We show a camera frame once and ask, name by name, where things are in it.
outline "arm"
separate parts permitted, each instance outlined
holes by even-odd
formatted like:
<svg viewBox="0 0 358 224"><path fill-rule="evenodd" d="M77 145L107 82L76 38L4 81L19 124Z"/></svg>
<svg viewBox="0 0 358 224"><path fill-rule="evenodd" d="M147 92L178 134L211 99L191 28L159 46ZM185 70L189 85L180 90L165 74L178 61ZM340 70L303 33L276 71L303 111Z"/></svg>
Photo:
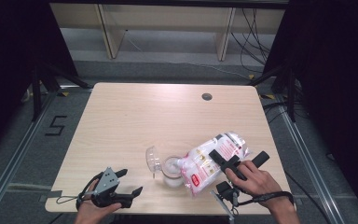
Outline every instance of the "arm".
<svg viewBox="0 0 358 224"><path fill-rule="evenodd" d="M89 190L94 189L97 181L98 180L95 180L89 186ZM86 200L79 207L75 224L98 224L104 217L117 211L120 207L121 203L114 203L106 207L97 207L91 200Z"/></svg>
<svg viewBox="0 0 358 224"><path fill-rule="evenodd" d="M236 186L246 190L252 196L282 191L281 186L267 171L261 171L251 161L243 161L238 166L247 180L239 179L231 169L226 169L228 179ZM286 197L270 199L261 205L267 207L278 223L300 223L295 207Z"/></svg>

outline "gray floor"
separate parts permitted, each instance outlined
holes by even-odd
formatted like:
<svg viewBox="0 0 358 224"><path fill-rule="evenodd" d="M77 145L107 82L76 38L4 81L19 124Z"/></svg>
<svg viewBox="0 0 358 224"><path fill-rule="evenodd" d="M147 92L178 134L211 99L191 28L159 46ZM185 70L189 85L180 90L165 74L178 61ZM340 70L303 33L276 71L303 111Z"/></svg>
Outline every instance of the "gray floor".
<svg viewBox="0 0 358 224"><path fill-rule="evenodd" d="M229 42L226 59L218 62L213 34L130 31L126 33L117 58L108 60L99 31L63 29L62 33L80 77L89 84L110 81L245 85L250 74L257 75L241 66L241 49L233 39ZM261 35L260 39L264 45L270 46L273 37ZM261 58L258 50L253 49L253 53ZM249 56L242 58L247 67L262 70L262 64ZM71 85L64 79L59 81L62 85ZM258 85L258 92L262 95L270 94L272 82L273 80L268 80ZM58 215L45 210L44 200L54 183L89 96L90 91L71 90L66 97L54 98L0 202L0 223L49 223ZM274 99L261 101L263 105L276 102ZM32 112L32 101L25 102L7 128L0 144L0 177L32 124ZM279 107L274 107L266 117L270 122L283 168L323 207L281 113ZM61 135L47 136L46 133L58 131L49 127L55 116L66 116L65 119L56 121L64 125L64 129ZM296 126L326 187L332 193L344 222L358 223L358 200L335 162L326 158L328 149L301 105L296 105ZM294 181L288 180L296 198L301 222L326 223L310 198ZM65 214L54 223L71 223L74 217L75 214ZM112 219L113 217L107 218L104 223L109 223ZM271 216L239 216L236 223L273 223L273 220Z"/></svg>

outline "white packaging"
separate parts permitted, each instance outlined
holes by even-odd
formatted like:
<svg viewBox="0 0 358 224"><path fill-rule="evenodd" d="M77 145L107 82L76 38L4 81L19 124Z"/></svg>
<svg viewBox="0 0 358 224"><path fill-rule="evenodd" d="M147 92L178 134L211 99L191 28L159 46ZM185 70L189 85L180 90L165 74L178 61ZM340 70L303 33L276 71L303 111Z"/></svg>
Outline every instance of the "white packaging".
<svg viewBox="0 0 358 224"><path fill-rule="evenodd" d="M226 160L237 155L242 161L249 155L245 141L236 133L221 133L199 147L190 150L182 159L178 160L185 185L190 188L193 196L213 183L222 173L220 166L213 161L209 153L216 151Z"/></svg>

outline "wooden table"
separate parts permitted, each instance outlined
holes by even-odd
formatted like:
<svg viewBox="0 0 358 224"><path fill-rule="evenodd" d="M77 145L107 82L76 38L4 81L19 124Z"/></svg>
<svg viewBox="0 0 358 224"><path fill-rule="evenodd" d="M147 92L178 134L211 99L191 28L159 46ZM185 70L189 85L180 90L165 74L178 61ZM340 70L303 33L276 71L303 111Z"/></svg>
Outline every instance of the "wooden table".
<svg viewBox="0 0 358 224"><path fill-rule="evenodd" d="M209 93L212 100L202 99ZM253 154L264 150L270 159L261 167L283 190L289 190L281 160L254 87L184 84L99 83L95 85L52 190L77 195L93 176L112 167L128 169L120 178L119 193L144 187L126 214L225 215L210 191L227 180L225 175L192 198L185 187L172 189L163 174L153 179L145 151L158 149L163 160L185 156L194 147L220 133L233 131L245 139ZM241 195L240 202L249 199ZM49 212L75 212L75 201L56 204L48 199ZM238 208L241 215L269 214L257 203Z"/></svg>

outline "wrist strap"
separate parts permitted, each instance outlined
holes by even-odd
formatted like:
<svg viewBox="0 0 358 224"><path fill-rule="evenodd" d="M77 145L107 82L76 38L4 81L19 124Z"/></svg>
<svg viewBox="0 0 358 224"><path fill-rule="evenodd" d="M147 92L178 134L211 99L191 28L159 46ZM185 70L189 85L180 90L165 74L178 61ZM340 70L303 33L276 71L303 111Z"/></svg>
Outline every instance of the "wrist strap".
<svg viewBox="0 0 358 224"><path fill-rule="evenodd" d="M293 198L292 193L290 193L288 191L278 191L278 192L272 192L272 193L254 196L254 198L249 201L246 201L244 203L238 203L238 206L245 205L248 203L262 203L262 202L265 202L271 198L277 198L277 197L288 197L290 203L295 204L295 200Z"/></svg>
<svg viewBox="0 0 358 224"><path fill-rule="evenodd" d="M96 179L101 179L101 177L103 176L103 172L100 172L99 174L97 174L96 176L94 176L89 183L86 185L86 187L84 187L83 191L81 191L78 195L77 195L77 199L76 199L76 209L79 210L80 204L83 203L83 196L86 194L86 190L89 188L89 186L92 184L92 182L94 182L94 180Z"/></svg>

